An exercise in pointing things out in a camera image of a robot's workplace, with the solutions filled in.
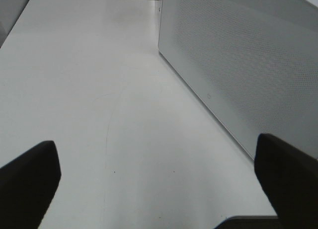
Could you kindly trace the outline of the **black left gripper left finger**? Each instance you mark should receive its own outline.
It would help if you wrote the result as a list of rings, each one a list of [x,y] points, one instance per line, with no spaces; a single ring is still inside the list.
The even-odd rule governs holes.
[[[39,228],[59,186],[56,145],[43,141],[0,169],[0,227]]]

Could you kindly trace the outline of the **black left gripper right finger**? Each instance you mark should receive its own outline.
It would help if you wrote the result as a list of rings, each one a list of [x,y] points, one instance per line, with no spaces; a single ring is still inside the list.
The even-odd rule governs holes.
[[[285,229],[318,227],[318,161],[282,139],[260,134],[254,172]]]

